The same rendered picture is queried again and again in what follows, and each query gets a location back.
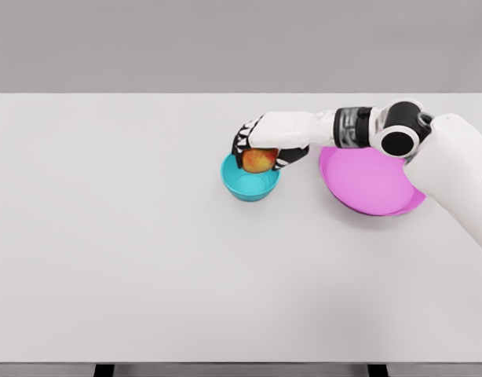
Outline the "pink plate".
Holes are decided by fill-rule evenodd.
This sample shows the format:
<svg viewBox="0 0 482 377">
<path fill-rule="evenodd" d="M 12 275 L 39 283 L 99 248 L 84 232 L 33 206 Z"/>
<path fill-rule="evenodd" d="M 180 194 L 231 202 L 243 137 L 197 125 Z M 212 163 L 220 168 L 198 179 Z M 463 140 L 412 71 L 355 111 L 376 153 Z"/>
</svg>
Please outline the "pink plate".
<svg viewBox="0 0 482 377">
<path fill-rule="evenodd" d="M 320 173 L 332 195 L 348 208 L 370 216 L 397 216 L 418 208 L 426 195 L 403 171 L 404 160 L 374 148 L 323 147 Z"/>
</svg>

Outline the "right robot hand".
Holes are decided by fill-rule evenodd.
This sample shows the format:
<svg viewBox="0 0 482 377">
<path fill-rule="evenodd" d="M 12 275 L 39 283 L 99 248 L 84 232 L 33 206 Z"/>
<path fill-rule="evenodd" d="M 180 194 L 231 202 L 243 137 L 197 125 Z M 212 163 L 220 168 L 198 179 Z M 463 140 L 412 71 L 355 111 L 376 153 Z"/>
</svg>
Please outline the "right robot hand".
<svg viewBox="0 0 482 377">
<path fill-rule="evenodd" d="M 237 167 L 246 169 L 242 154 L 251 149 L 277 149 L 271 170 L 278 171 L 309 153 L 310 112 L 267 112 L 241 126 L 232 142 Z"/>
</svg>

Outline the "blue bowl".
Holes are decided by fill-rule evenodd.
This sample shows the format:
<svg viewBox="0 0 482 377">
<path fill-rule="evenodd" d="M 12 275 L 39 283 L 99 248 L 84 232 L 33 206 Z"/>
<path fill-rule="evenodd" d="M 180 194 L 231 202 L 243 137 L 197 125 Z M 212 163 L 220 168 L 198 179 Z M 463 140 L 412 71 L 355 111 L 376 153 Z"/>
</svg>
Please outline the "blue bowl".
<svg viewBox="0 0 482 377">
<path fill-rule="evenodd" d="M 252 174 L 239 169 L 236 158 L 226 155 L 221 164 L 221 179 L 228 191 L 237 199 L 255 202 L 264 199 L 278 185 L 279 171 L 265 171 Z"/>
</svg>

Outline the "red yellow apple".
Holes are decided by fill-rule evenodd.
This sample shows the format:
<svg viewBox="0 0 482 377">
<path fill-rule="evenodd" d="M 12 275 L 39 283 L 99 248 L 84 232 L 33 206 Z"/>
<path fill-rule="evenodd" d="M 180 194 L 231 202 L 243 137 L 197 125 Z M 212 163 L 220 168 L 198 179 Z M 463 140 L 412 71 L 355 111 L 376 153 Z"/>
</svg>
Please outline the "red yellow apple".
<svg viewBox="0 0 482 377">
<path fill-rule="evenodd" d="M 242 153 L 242 168 L 248 173 L 259 174 L 271 170 L 277 160 L 277 148 L 251 148 Z"/>
</svg>

